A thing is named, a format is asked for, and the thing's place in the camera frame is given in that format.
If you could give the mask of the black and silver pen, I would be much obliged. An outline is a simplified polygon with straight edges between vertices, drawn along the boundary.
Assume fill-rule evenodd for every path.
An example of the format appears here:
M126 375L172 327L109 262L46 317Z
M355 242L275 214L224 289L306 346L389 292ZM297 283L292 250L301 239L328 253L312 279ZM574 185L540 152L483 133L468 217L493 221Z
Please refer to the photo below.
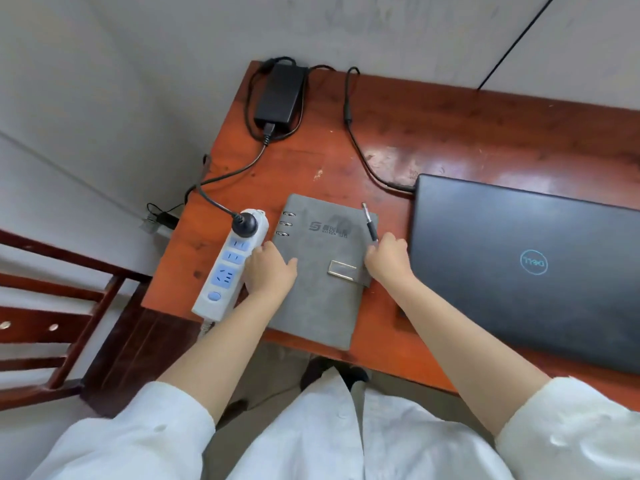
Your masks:
M369 234L371 236L372 243L373 243L373 245L378 245L379 236L378 236L377 227L376 227L376 224L372 220L372 215L371 215L371 213L369 211L369 208L368 208L368 206L367 206L367 204L365 202L362 202L362 209L364 211L366 225L367 225L367 228L369 230Z

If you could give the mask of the grey ring-bound notebook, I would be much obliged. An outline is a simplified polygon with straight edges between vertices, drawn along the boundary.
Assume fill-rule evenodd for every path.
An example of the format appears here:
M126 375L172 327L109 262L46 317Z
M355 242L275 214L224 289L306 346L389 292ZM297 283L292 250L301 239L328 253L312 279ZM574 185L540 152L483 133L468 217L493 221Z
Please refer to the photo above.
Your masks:
M298 259L298 276L269 328L348 350L371 284L363 209L291 194L271 241L286 261Z

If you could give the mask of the person's right hand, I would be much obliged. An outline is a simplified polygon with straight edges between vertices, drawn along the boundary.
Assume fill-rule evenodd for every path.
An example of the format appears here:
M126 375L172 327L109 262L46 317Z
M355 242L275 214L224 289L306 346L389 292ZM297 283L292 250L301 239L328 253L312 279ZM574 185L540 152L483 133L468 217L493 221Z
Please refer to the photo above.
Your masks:
M394 290L411 282L414 274L411 269L407 250L407 241L396 238L395 234L386 232L380 238L380 268L368 271L385 290Z

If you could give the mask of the person's right forearm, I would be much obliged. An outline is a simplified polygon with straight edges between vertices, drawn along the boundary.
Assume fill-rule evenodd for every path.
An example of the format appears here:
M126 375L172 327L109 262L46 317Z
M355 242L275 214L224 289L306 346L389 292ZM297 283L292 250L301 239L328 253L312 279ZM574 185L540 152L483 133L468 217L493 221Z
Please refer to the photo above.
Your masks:
M404 311L462 400L493 436L550 377L412 274L378 281Z

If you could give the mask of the brown wooden chair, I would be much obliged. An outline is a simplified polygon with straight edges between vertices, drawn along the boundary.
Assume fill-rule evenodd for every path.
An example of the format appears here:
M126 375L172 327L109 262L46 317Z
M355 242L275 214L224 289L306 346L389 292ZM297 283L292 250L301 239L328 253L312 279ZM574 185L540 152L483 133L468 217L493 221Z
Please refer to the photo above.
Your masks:
M0 245L106 273L103 290L0 273L0 287L57 298L89 301L89 312L74 314L0 306L0 345L67 344L57 356L0 359L0 372L52 369L40 385L0 390L0 412L79 396L96 414L113 418L142 386L157 379L196 341L199 323L142 306L151 277L63 250L5 230ZM69 374L125 281L138 286L81 379Z

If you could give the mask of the person's left forearm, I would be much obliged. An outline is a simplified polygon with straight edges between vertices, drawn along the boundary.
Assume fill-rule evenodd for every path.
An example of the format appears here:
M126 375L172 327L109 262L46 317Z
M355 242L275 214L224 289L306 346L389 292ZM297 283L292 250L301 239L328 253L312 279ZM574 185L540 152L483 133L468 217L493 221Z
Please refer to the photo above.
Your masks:
M190 395L218 423L286 295L274 287L254 290L158 380Z

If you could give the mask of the dark closed laptop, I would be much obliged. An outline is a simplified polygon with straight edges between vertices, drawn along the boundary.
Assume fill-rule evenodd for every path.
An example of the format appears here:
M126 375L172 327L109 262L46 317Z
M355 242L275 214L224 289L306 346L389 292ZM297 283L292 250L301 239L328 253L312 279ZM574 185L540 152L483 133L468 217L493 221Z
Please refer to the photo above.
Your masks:
M408 254L509 345L640 374L640 210L421 174Z

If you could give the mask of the person's left hand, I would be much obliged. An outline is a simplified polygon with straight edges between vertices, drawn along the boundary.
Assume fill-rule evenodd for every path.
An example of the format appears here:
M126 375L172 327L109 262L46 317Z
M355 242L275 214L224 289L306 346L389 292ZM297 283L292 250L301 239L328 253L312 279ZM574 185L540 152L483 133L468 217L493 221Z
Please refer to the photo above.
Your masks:
M267 296L280 303L295 281L280 279L280 266L286 261L271 241L256 247L244 265L244 284L250 295Z

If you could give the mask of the black power adapter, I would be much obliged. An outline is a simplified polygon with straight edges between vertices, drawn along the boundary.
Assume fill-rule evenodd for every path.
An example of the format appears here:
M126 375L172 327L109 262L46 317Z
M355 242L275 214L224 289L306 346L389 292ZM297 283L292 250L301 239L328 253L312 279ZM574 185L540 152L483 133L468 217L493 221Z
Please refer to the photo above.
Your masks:
M253 113L255 126L274 141L291 136L299 121L310 68L276 62L267 70L266 84Z

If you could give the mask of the white power strip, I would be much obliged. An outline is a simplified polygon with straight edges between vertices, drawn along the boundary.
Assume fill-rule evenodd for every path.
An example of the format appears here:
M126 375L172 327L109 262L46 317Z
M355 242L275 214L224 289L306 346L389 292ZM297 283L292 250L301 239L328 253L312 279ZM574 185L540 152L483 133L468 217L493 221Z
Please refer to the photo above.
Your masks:
M251 215L255 232L249 236L245 231L237 234L231 229L191 309L206 326L220 322L234 308L244 286L245 261L263 244L269 229L265 211L245 209L243 215Z

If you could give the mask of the grey wall socket with plug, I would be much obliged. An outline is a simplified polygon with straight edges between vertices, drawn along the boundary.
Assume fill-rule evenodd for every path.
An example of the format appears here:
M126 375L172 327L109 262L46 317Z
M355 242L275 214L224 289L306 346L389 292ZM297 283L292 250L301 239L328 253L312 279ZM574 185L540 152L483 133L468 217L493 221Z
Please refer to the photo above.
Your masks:
M146 204L147 215L141 220L140 229L148 234L158 234L167 239L171 238L173 231L180 220L180 209L184 204L180 203L171 209L164 210L158 205L148 202Z

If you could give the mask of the white coat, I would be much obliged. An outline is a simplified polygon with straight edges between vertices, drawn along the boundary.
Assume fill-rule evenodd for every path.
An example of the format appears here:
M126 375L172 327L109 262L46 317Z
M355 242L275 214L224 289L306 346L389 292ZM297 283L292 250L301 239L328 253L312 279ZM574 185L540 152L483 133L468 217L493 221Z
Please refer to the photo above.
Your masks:
M64 432L28 480L199 480L210 414L171 385L144 386L115 419ZM495 446L412 401L351 393L327 372L251 443L228 480L640 480L640 413L555 378Z

